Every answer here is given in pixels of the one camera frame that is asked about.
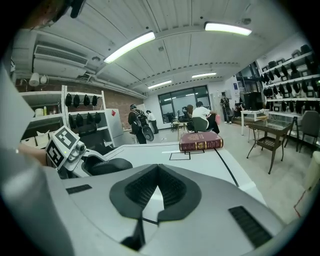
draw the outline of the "brick wall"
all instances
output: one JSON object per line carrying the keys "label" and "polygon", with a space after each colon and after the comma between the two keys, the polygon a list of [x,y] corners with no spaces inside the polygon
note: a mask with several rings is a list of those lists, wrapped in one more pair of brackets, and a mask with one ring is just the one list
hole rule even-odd
{"label": "brick wall", "polygon": [[122,94],[113,90],[102,89],[100,87],[92,86],[89,84],[69,82],[69,81],[58,81],[58,80],[49,80],[48,85],[39,85],[37,87],[27,86],[26,81],[20,85],[20,80],[16,81],[16,88],[19,92],[29,92],[34,91],[61,91],[61,85],[68,86],[68,92],[80,92],[80,93],[90,93],[90,94],[101,94],[103,91],[105,106],[107,109],[118,109],[120,114],[121,122],[123,123],[125,129],[131,128],[128,124],[128,115],[130,112],[131,104],[142,104],[143,100],[141,98],[136,98],[130,95]]}

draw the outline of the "air conditioner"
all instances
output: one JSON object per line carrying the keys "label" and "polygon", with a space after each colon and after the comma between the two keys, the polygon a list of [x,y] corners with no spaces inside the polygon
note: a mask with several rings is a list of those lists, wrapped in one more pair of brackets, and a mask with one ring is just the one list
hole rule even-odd
{"label": "air conditioner", "polygon": [[47,76],[75,79],[78,76],[83,76],[86,70],[74,65],[35,58],[33,61],[33,72],[46,74]]}
{"label": "air conditioner", "polygon": [[84,67],[88,63],[88,59],[80,55],[40,44],[35,47],[34,56],[36,58],[53,60],[78,67]]}

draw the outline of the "book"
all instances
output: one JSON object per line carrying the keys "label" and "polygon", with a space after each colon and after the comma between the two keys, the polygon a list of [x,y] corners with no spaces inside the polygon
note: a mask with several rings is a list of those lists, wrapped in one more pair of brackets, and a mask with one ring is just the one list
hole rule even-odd
{"label": "book", "polygon": [[213,131],[186,133],[179,141],[180,151],[210,150],[223,146],[224,140]]}

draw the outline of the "person in white shirt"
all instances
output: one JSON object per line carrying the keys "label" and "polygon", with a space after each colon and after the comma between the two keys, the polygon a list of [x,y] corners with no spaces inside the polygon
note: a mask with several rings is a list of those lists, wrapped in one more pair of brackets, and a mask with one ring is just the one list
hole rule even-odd
{"label": "person in white shirt", "polygon": [[155,115],[152,114],[150,110],[147,110],[146,113],[148,115],[147,117],[148,117],[149,122],[151,122],[151,124],[153,126],[154,134],[158,134],[159,130],[157,127],[157,120],[155,118]]}
{"label": "person in white shirt", "polygon": [[207,126],[206,129],[211,129],[213,128],[213,131],[218,134],[219,128],[216,123],[216,112],[213,110],[207,109],[204,107],[204,104],[201,101],[198,101],[195,104],[196,108],[192,112],[192,117],[193,118],[202,118],[207,121]]}

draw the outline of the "ceiling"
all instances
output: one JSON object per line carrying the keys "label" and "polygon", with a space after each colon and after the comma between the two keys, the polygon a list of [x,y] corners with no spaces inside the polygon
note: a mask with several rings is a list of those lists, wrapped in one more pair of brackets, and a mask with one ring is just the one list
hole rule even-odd
{"label": "ceiling", "polygon": [[[245,18],[251,23],[243,24]],[[252,33],[204,31],[205,22],[239,25]],[[155,33],[155,40],[110,64],[103,62],[149,31]],[[228,79],[296,31],[285,13],[269,0],[87,0],[75,19],[69,10],[51,26],[20,30],[12,59],[20,76],[30,75],[37,71],[36,46],[47,45],[88,59],[83,67],[88,83],[97,81],[144,93],[161,88],[150,90],[148,86],[172,80],[178,90],[180,84],[199,83],[191,78],[196,74],[217,73],[203,82]]]}

